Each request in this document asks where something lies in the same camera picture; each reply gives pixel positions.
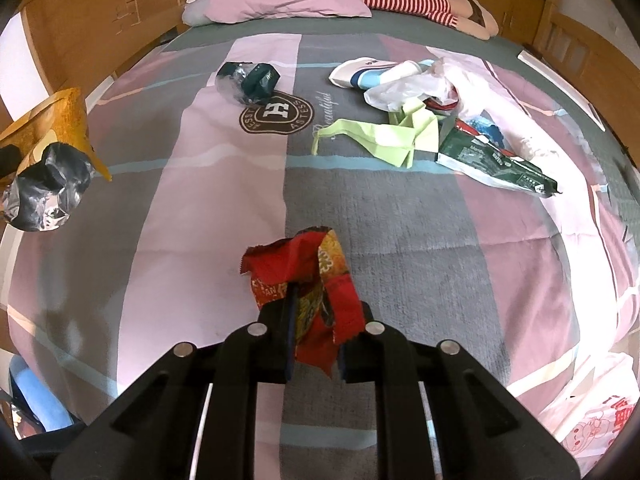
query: bedsheet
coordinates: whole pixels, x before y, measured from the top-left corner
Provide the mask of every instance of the bedsheet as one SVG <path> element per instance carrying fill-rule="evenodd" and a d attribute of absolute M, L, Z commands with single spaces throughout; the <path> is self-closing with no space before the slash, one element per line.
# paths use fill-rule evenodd
<path fill-rule="evenodd" d="M 184 48 L 206 46 L 223 41 L 236 40 L 252 34 L 286 32 L 289 34 L 385 34 L 418 44 L 428 44 L 487 60 L 494 66 L 515 72 L 527 82 L 541 89 L 577 124 L 588 151 L 593 153 L 606 176 L 607 191 L 612 197 L 620 217 L 634 236 L 636 247 L 640 247 L 640 187 L 634 176 L 633 165 L 625 150 L 607 127 L 603 134 L 593 121 L 569 100 L 564 92 L 535 70 L 518 60 L 522 47 L 496 36 L 481 41 L 456 30 L 417 16 L 407 16 L 383 10 L 373 10 L 372 18 L 287 18 L 286 20 L 253 20 L 252 22 L 224 25 L 215 23 L 206 27 L 195 27 L 179 36 L 165 47 L 166 52 Z"/>
<path fill-rule="evenodd" d="M 241 255 L 311 225 L 336 230 L 377 318 L 426 344 L 457 339 L 534 414 L 634 322 L 633 238 L 571 103 L 498 63 L 372 32 L 176 41 L 89 114 L 113 182 L 95 180 L 63 229 L 25 234 L 15 260 L 12 339 L 84 420 L 176 342 L 213 344 L 254 320 Z M 310 155 L 313 130 L 338 118 L 386 121 L 361 92 L 329 83 L 333 67 L 442 55 L 488 81 L 513 140 L 525 118 L 560 154 L 562 195 L 493 189 L 421 155 L 411 170 L 393 168 L 344 136 Z M 295 108 L 302 130 L 241 125 L 242 107 L 214 86 L 226 60 L 274 64 L 277 89 L 295 96 L 274 111 Z M 299 365 L 286 387 L 260 386 L 257 478 L 370 479 L 374 456 L 370 384 Z"/>

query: white wall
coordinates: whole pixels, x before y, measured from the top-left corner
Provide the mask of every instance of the white wall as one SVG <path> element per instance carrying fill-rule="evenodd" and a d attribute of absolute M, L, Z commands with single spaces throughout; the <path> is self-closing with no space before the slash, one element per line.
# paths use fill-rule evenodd
<path fill-rule="evenodd" d="M 561 0 L 559 11 L 600 34 L 640 68 L 640 47 L 611 0 Z"/>
<path fill-rule="evenodd" d="M 49 97 L 16 14 L 0 34 L 0 96 L 15 121 Z"/>

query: stuffed doll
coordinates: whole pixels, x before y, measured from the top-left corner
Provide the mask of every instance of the stuffed doll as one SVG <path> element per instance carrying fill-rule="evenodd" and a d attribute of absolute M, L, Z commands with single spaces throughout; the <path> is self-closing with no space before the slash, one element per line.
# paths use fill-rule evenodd
<path fill-rule="evenodd" d="M 477 0 L 363 0 L 371 9 L 423 16 L 481 40 L 498 33 L 494 17 Z"/>

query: printed logo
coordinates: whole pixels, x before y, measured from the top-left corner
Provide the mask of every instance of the printed logo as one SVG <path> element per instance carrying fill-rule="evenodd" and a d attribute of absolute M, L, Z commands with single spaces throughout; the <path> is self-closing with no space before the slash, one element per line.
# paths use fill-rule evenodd
<path fill-rule="evenodd" d="M 291 135 L 313 120 L 314 108 L 309 101 L 278 91 L 265 106 L 245 108 L 240 114 L 240 126 L 249 134 Z"/>
<path fill-rule="evenodd" d="M 316 100 L 324 115 L 324 123 L 314 124 L 314 133 L 334 124 L 334 105 L 338 104 L 332 99 L 331 94 L 326 92 L 316 92 Z"/>

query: gray pillow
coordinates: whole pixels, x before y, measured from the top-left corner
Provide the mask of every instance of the gray pillow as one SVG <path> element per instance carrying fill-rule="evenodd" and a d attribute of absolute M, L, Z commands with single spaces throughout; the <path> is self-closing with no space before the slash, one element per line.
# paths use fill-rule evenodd
<path fill-rule="evenodd" d="M 186 4 L 182 12 L 182 22 L 190 27 L 200 27 L 213 23 L 204 14 L 207 11 L 207 7 L 209 7 L 209 0 L 196 0 Z"/>

